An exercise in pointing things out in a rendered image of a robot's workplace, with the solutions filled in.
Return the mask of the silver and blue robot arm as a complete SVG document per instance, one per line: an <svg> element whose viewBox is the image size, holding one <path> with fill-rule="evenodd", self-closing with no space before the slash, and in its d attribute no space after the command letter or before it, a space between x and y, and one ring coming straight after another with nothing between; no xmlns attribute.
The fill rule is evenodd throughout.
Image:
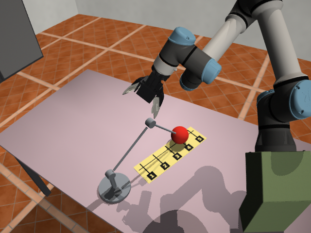
<svg viewBox="0 0 311 233"><path fill-rule="evenodd" d="M210 84L220 73L219 59L239 34L255 21L268 51L276 81L257 97L259 134L255 152L296 151L290 121L311 117L311 80L300 65L284 21L282 0L237 0L225 23L201 50L196 37L177 27L154 60L158 75L172 75L181 64L180 85L186 91Z"/></svg>

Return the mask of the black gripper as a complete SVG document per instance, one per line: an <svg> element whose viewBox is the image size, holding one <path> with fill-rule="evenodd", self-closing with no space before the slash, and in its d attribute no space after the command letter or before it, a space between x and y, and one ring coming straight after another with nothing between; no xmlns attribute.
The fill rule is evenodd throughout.
<svg viewBox="0 0 311 233"><path fill-rule="evenodd" d="M155 69L154 65L152 65L152 72L149 76L147 75L145 77L138 78L123 92L124 95L133 90L134 92L138 90L136 94L145 101L150 103L153 100L151 113L154 113L154 119L156 118L164 100L163 83L161 83L161 80L168 79L170 77L170 75L166 76L158 74L159 73Z"/></svg>

